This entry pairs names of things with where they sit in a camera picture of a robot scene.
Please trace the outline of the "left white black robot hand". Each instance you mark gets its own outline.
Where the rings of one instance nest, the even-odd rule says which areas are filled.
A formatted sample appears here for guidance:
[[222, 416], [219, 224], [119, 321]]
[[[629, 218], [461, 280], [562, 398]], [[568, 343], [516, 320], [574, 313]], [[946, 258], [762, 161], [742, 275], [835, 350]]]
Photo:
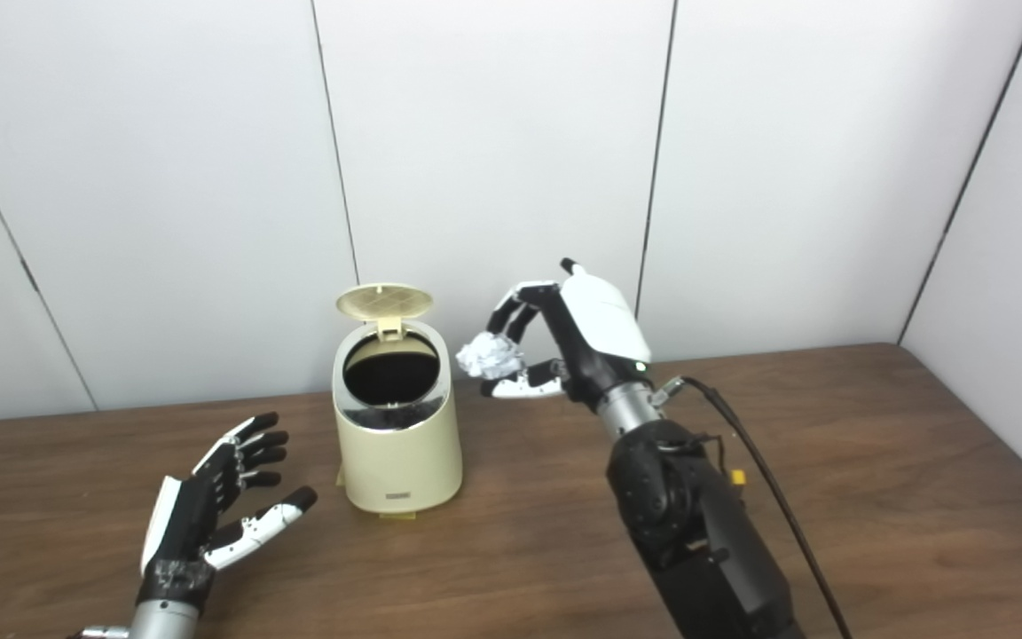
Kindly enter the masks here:
[[287, 458], [289, 433], [279, 413], [248, 417], [222, 433], [186, 477], [166, 476], [145, 534], [137, 604], [158, 600], [202, 613], [216, 575], [256, 553], [301, 518], [318, 495], [307, 485], [227, 524], [219, 522], [240, 496], [275, 488], [269, 466]]

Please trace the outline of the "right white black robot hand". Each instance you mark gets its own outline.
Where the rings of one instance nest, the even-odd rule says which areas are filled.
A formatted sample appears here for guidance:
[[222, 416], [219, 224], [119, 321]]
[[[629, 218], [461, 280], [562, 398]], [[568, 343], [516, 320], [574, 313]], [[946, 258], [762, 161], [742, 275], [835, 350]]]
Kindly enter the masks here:
[[550, 397], [563, 393], [572, 403], [597, 412], [609, 391], [628, 383], [650, 385], [650, 348], [635, 312], [619, 288], [564, 258], [568, 278], [525, 280], [500, 299], [485, 334], [516, 349], [526, 328], [542, 317], [557, 347], [556, 359], [514, 372], [496, 373], [480, 383], [486, 398]]

